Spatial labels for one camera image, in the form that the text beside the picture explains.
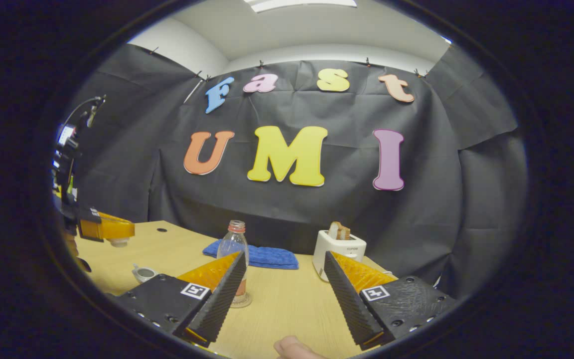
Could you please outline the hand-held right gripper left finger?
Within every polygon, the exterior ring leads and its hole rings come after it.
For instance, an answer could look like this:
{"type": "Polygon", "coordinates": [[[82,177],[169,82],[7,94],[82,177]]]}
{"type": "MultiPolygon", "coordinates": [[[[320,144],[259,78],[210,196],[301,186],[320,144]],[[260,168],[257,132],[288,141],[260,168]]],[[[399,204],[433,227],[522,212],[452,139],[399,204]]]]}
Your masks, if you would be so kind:
{"type": "Polygon", "coordinates": [[[117,304],[158,330],[209,347],[229,312],[247,269],[243,251],[178,277],[157,274],[117,297],[117,304]]]}

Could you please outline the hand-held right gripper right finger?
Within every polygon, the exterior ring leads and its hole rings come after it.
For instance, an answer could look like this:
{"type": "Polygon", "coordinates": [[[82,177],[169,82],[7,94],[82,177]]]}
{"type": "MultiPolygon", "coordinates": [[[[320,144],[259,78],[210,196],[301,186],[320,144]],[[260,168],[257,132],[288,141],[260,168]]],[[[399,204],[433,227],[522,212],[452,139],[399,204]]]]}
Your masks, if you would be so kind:
{"type": "Polygon", "coordinates": [[[456,304],[419,277],[394,279],[337,252],[325,253],[324,270],[352,339],[362,350],[406,337],[456,304]]]}

